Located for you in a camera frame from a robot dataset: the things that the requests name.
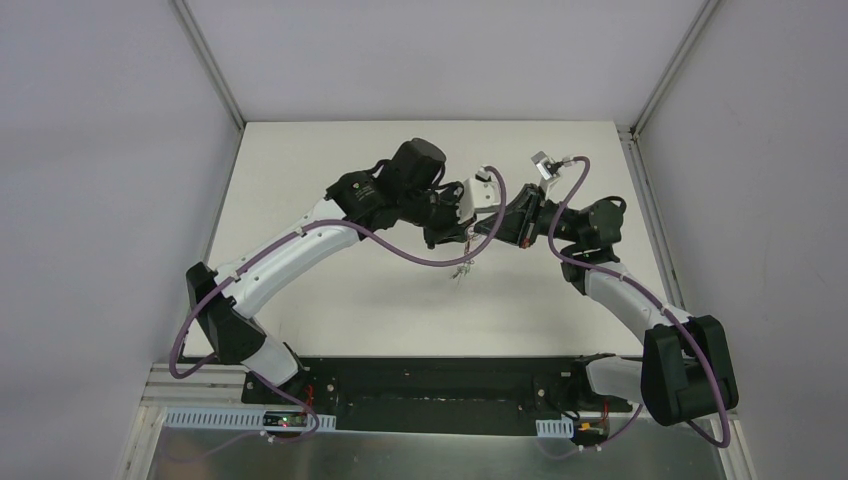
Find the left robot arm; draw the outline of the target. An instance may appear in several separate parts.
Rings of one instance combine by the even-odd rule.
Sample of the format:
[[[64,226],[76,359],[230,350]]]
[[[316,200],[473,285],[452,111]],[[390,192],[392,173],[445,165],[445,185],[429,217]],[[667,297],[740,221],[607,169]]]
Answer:
[[[405,141],[392,158],[343,174],[311,210],[254,251],[215,269],[191,267],[186,280],[192,318],[216,358],[265,378],[279,403],[297,402],[305,390],[299,361],[256,314],[319,262],[399,221],[422,228],[429,248],[457,240],[474,217],[466,200],[470,183],[444,183],[445,163],[432,143]]]

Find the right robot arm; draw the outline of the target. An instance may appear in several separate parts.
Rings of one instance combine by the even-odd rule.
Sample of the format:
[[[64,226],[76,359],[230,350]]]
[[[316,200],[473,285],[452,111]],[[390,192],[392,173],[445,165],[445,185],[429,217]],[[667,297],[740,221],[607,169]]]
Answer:
[[[713,316],[667,304],[628,271],[614,252],[626,209],[618,196],[582,209],[561,207],[541,187],[527,184],[507,205],[501,223],[487,218],[473,230],[519,248],[541,238],[565,241],[556,253],[564,280],[640,342],[637,359],[595,354],[578,360],[567,384],[573,405],[590,410],[616,397],[644,406],[663,426],[708,415],[727,422],[739,392],[725,329]]]

